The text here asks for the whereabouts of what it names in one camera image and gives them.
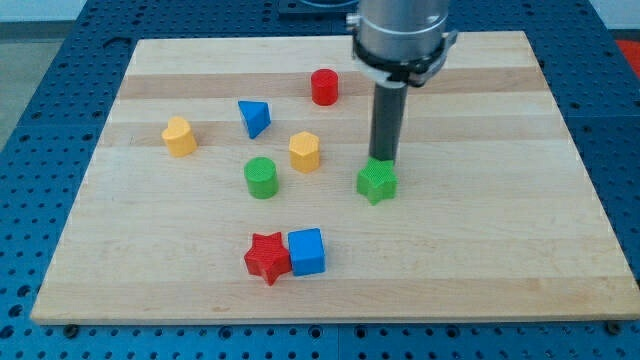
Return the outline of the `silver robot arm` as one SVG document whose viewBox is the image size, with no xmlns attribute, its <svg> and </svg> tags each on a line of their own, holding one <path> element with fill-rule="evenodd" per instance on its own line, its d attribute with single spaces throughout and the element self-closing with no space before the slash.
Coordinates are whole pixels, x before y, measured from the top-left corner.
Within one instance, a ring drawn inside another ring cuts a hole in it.
<svg viewBox="0 0 640 360">
<path fill-rule="evenodd" d="M 346 16 L 358 69 L 389 89 L 422 87 L 444 66 L 457 31 L 447 33 L 449 0 L 361 0 Z"/>
</svg>

